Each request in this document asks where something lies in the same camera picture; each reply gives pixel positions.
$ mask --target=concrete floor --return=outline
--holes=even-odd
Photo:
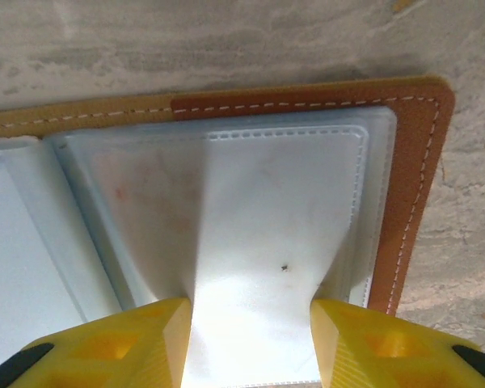
[[[485,0],[0,0],[0,109],[439,74],[458,104],[399,316],[485,350]]]

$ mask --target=white stitching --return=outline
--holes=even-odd
[[[404,228],[404,234],[402,236],[401,245],[399,247],[399,254],[398,254],[397,264],[396,264],[396,267],[395,267],[394,280],[393,280],[391,291],[390,291],[390,297],[388,299],[388,306],[386,308],[387,314],[389,314],[392,311],[394,293],[395,293],[395,290],[397,288],[397,284],[399,282],[399,272],[400,272],[401,264],[403,263],[403,259],[404,259],[404,248],[406,246],[407,234],[410,230],[411,222],[413,221],[413,218],[415,216],[416,207],[417,207],[418,202],[419,202],[420,197],[421,197],[420,193],[422,192],[422,190],[424,188],[424,184],[425,184],[425,174],[424,174],[424,172],[425,172],[425,169],[426,169],[426,162],[427,162],[427,159],[428,159],[428,156],[429,156],[429,152],[430,152],[430,149],[431,149],[431,146],[432,146],[432,137],[433,137],[433,134],[435,133],[435,129],[436,129],[436,126],[437,126],[437,119],[438,119],[438,116],[440,115],[440,104],[438,103],[438,101],[435,98],[418,97],[418,96],[414,96],[414,95],[407,95],[407,96],[404,96],[404,97],[390,97],[390,98],[384,98],[384,99],[373,99],[373,100],[369,100],[369,101],[364,101],[364,100],[361,100],[361,101],[343,101],[343,102],[340,102],[340,103],[329,101],[329,102],[325,102],[325,103],[295,103],[294,104],[294,106],[297,106],[297,107],[306,107],[307,106],[307,107],[313,107],[313,108],[314,107],[320,107],[322,105],[324,105],[326,107],[337,106],[337,105],[344,107],[344,106],[348,106],[348,105],[362,105],[362,104],[365,104],[365,103],[380,103],[380,102],[389,102],[389,101],[396,101],[396,100],[409,101],[409,100],[412,100],[412,99],[416,99],[418,101],[427,101],[427,102],[430,102],[430,103],[434,103],[436,111],[435,111],[435,116],[433,117],[433,120],[432,120],[431,130],[429,131],[429,138],[428,138],[428,142],[426,144],[426,150],[425,150],[424,158],[423,158],[422,163],[420,165],[419,189],[418,189],[418,192],[416,194],[415,200],[411,204],[410,216],[407,220],[406,227]],[[267,107],[273,107],[275,105],[278,105],[279,107],[288,107],[290,104],[291,103],[282,102],[282,103],[264,103],[264,104],[257,103],[257,104],[252,104],[252,105],[235,105],[233,107],[226,105],[226,106],[218,107],[217,109],[218,110],[227,110],[227,109],[230,109],[230,108],[233,108],[233,109],[267,108]],[[206,108],[202,108],[202,109],[205,112],[211,112],[211,111],[216,110],[215,107],[206,107]],[[201,108],[175,109],[175,110],[172,110],[171,108],[150,108],[150,109],[146,109],[146,110],[134,110],[134,111],[130,111],[130,112],[128,112],[128,111],[117,111],[117,112],[107,112],[107,113],[91,113],[91,114],[81,114],[81,115],[77,115],[77,116],[63,116],[63,117],[60,117],[60,118],[33,120],[33,121],[30,121],[30,122],[29,121],[22,121],[20,123],[5,123],[5,124],[0,124],[0,128],[10,128],[10,127],[14,127],[16,125],[41,124],[41,123],[44,123],[44,122],[54,122],[54,121],[60,121],[60,120],[84,119],[84,118],[87,118],[87,117],[117,116],[117,115],[121,115],[121,114],[129,114],[129,113],[145,113],[145,112],[155,113],[155,112],[170,112],[170,111],[173,111],[173,113],[180,114],[180,113],[184,113],[184,112],[188,112],[188,111],[198,112],[199,110],[201,110]]]

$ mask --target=stitched border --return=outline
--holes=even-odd
[[[425,170],[426,170],[426,161],[428,160],[429,152],[431,150],[431,145],[432,145],[432,139],[433,139],[433,134],[435,133],[435,129],[437,126],[437,119],[438,116],[440,115],[440,103],[437,101],[435,98],[428,98],[428,97],[419,97],[415,95],[408,95],[408,96],[403,96],[403,97],[389,97],[389,98],[382,98],[382,99],[371,99],[371,100],[359,100],[359,101],[343,101],[343,102],[325,102],[325,103],[287,103],[287,102],[281,102],[281,103],[255,103],[255,104],[249,104],[249,105],[223,105],[220,107],[206,107],[206,108],[190,108],[190,109],[171,109],[171,108],[147,108],[147,109],[130,109],[127,111],[115,111],[115,112],[97,112],[97,113],[88,113],[88,114],[82,114],[82,115],[76,115],[76,116],[63,116],[63,117],[52,117],[49,119],[39,119],[39,120],[33,120],[33,121],[23,121],[19,123],[8,123],[8,124],[0,124],[0,128],[11,128],[19,125],[29,125],[29,124],[47,124],[47,123],[52,123],[52,122],[59,122],[59,121],[67,121],[67,120],[76,120],[76,119],[85,119],[85,118],[100,118],[100,117],[111,117],[111,116],[120,116],[120,115],[130,115],[130,114],[150,114],[150,113],[159,113],[159,112],[173,112],[175,114],[180,114],[180,113],[185,113],[185,112],[212,112],[215,110],[219,111],[225,111],[225,110],[238,110],[238,109],[244,109],[244,108],[250,108],[250,109],[256,109],[256,108],[272,108],[272,107],[298,107],[298,108],[323,108],[323,107],[351,107],[351,106],[360,106],[364,105],[367,103],[387,103],[387,102],[393,102],[393,101],[426,101],[433,103],[436,109],[435,116],[433,117],[432,120],[432,127],[429,131],[429,138],[428,142],[426,144],[426,151],[424,154],[424,157],[422,159],[422,164],[420,166],[420,183],[419,183],[419,189],[417,191],[417,194],[415,196],[415,199],[413,200],[411,204],[411,211],[409,218],[407,220],[407,224],[404,228],[404,233],[401,238],[401,246],[399,248],[399,253],[398,253],[398,259],[397,259],[397,264],[395,267],[395,273],[394,273],[394,280],[391,286],[391,291],[390,291],[390,296],[388,298],[388,306],[386,307],[386,313],[390,314],[392,311],[392,306],[393,306],[393,300],[394,300],[394,294],[395,290],[397,289],[397,284],[399,282],[399,273],[400,273],[400,268],[401,264],[403,263],[404,259],[404,248],[406,247],[406,239],[407,239],[407,234],[408,231],[411,227],[411,223],[413,222],[413,218],[415,216],[415,211],[417,209],[417,205],[419,203],[420,197],[421,197],[421,192],[424,188],[425,185]]]

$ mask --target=black rubber pad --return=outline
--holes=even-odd
[[[53,344],[39,344],[32,348],[20,350],[0,365],[0,388],[7,388],[36,362],[50,352]]]
[[[485,353],[463,345],[454,345],[453,350],[478,373],[485,377]]]

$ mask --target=leather cover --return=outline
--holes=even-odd
[[[369,307],[395,314],[454,107],[437,77],[139,95],[0,112],[0,137],[171,120],[383,105],[397,115],[390,186]]]

